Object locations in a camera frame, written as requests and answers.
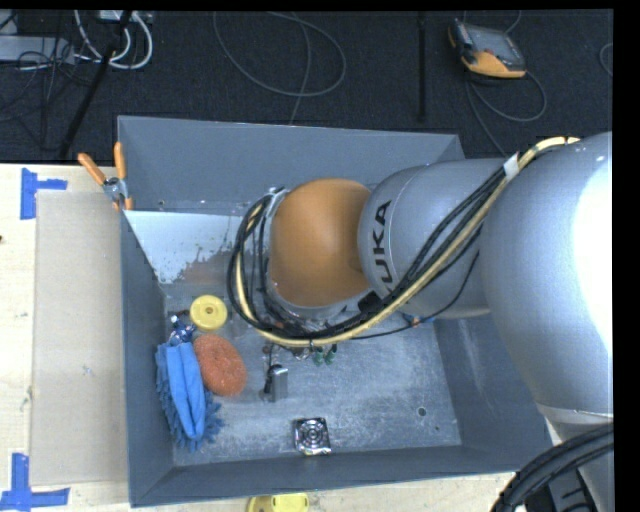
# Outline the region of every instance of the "black tube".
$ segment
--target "black tube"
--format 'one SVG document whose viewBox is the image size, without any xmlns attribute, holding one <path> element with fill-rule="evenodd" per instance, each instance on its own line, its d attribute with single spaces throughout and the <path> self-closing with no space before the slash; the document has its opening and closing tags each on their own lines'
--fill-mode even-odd
<svg viewBox="0 0 640 512">
<path fill-rule="evenodd" d="M 114 31 L 113 36 L 110 38 L 109 44 L 107 44 L 107 49 L 102 55 L 102 60 L 100 61 L 100 67 L 98 68 L 96 76 L 91 81 L 89 90 L 87 91 L 87 94 L 83 98 L 82 103 L 78 107 L 76 115 L 73 117 L 73 120 L 69 125 L 67 134 L 62 140 L 62 146 L 60 148 L 60 153 L 59 153 L 59 160 L 65 160 L 67 157 L 67 154 L 69 153 L 69 148 L 71 148 L 71 144 L 73 143 L 73 140 L 75 139 L 76 134 L 78 133 L 78 129 L 82 124 L 82 120 L 84 119 L 84 116 L 86 115 L 87 110 L 89 110 L 89 105 L 91 104 L 91 101 L 93 100 L 93 97 L 95 96 L 96 91 L 98 90 L 98 86 L 102 82 L 104 74 L 106 73 L 107 68 L 109 67 L 109 61 L 111 60 L 113 53 L 118 48 L 120 36 L 124 32 L 124 29 L 127 28 L 127 25 L 131 20 L 132 13 L 133 11 L 122 11 L 122 16 L 120 17 L 120 22 L 118 24 L 118 30 Z"/>
<path fill-rule="evenodd" d="M 516 474 L 491 512 L 513 512 L 557 476 L 577 469 L 609 450 L 613 450 L 613 422 L 554 446 Z"/>
</svg>

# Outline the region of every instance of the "blue cloth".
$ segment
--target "blue cloth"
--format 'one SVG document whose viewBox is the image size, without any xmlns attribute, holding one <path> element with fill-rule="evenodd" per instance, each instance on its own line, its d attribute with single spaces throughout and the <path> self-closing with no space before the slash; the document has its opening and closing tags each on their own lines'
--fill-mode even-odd
<svg viewBox="0 0 640 512">
<path fill-rule="evenodd" d="M 156 391 L 167 417 L 171 435 L 179 446 L 198 449 L 214 441 L 223 423 L 216 417 L 220 404 L 213 401 L 202 381 L 193 350 L 193 327 L 178 323 L 169 341 L 158 346 Z"/>
</svg>

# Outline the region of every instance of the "gray bin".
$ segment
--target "gray bin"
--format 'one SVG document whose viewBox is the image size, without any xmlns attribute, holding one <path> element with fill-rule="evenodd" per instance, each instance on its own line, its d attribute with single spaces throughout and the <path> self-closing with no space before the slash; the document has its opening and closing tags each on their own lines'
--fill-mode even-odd
<svg viewBox="0 0 640 512">
<path fill-rule="evenodd" d="M 120 224 L 132 506 L 514 471 L 551 446 L 490 315 L 347 341 L 330 367 L 281 351 L 289 396 L 277 402 L 258 393 L 264 341 L 232 315 L 221 334 L 245 360 L 247 387 L 216 397 L 226 425 L 215 443 L 193 453 L 175 447 L 154 353 L 168 338 L 170 311 L 202 293 L 225 298 L 235 232 L 227 238 L 221 220 L 237 225 L 272 186 L 329 176 L 374 186 L 398 170 L 464 155 L 454 135 L 139 117 L 120 117 L 118 138 L 136 206 Z M 216 249 L 198 252 L 191 272 L 171 272 L 193 247 L 211 243 Z M 306 457 L 292 425 L 318 416 L 332 453 Z"/>
</svg>

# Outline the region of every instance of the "metal clamp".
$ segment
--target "metal clamp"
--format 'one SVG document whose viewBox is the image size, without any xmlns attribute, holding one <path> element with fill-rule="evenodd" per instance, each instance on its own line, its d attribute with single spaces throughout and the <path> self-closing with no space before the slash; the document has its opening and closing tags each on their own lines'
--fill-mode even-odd
<svg viewBox="0 0 640 512">
<path fill-rule="evenodd" d="M 87 170 L 94 181 L 102 187 L 102 191 L 111 199 L 116 211 L 120 211 L 120 209 L 133 210 L 133 198 L 127 187 L 127 169 L 120 142 L 116 142 L 113 146 L 113 156 L 118 173 L 118 176 L 113 178 L 107 178 L 87 153 L 78 153 L 78 162 Z"/>
</svg>

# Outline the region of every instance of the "blue tape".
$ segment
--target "blue tape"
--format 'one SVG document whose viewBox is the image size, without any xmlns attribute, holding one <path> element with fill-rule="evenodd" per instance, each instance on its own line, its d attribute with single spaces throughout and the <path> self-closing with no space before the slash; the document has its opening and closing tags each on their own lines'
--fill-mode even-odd
<svg viewBox="0 0 640 512">
<path fill-rule="evenodd" d="M 69 501 L 69 488 L 58 491 L 31 492 L 29 487 L 29 457 L 11 455 L 11 489 L 2 491 L 0 510 L 29 512 L 34 507 L 58 507 Z"/>
<path fill-rule="evenodd" d="M 38 181 L 38 174 L 26 167 L 22 168 L 22 187 L 20 195 L 20 219 L 33 219 L 36 216 L 36 192 L 40 189 L 66 190 L 66 180 L 48 179 Z"/>
</svg>

